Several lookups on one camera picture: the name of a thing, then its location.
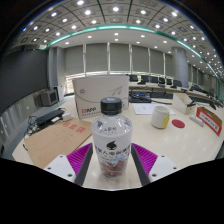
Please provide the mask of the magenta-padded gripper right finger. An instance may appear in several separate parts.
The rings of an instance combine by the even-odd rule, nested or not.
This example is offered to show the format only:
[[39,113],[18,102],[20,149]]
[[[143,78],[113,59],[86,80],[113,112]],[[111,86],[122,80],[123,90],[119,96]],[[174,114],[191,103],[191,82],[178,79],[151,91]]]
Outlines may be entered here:
[[131,154],[143,186],[178,171],[178,167],[167,156],[156,155],[135,143],[131,146]]

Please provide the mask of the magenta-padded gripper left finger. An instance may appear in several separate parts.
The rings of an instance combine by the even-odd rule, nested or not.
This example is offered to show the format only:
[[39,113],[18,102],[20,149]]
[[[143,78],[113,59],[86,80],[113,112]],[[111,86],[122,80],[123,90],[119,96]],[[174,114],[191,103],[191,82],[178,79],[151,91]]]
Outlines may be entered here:
[[56,176],[82,186],[93,154],[91,143],[78,148],[69,155],[60,154],[45,168]]

